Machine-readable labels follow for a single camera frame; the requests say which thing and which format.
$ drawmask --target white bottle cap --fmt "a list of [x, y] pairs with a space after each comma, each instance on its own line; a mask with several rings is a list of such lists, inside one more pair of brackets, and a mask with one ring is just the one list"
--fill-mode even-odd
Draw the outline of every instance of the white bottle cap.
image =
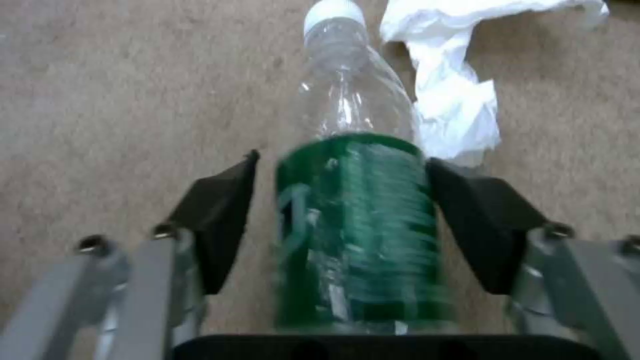
[[336, 17], [355, 20], [366, 27], [362, 10], [350, 0], [322, 0], [316, 3], [305, 17], [305, 36], [319, 22]]

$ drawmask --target clear plastic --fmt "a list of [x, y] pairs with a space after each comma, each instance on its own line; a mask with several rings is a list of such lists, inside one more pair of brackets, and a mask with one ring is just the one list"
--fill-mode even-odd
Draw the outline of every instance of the clear plastic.
[[415, 114], [402, 82], [355, 20], [316, 24], [305, 49], [276, 177], [276, 325], [440, 329], [449, 303], [439, 281], [435, 210], [424, 158], [411, 144]]
[[320, 22], [305, 37], [305, 76], [292, 107], [298, 134], [291, 150], [310, 140], [369, 132], [413, 141], [413, 106], [402, 82], [369, 46], [358, 22]]

